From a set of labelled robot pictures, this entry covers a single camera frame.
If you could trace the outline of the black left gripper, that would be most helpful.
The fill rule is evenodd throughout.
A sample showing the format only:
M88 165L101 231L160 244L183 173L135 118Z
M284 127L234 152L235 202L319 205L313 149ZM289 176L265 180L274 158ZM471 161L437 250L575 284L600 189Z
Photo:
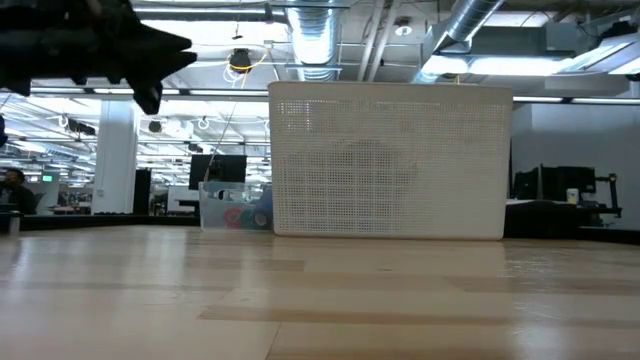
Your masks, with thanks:
M190 39L141 22L132 5L114 1L36 1L29 25L37 31L29 56L29 79L68 78L84 85L90 77L112 84L126 78L133 100L146 115L157 115L162 81L197 60ZM128 69L126 53L178 52Z

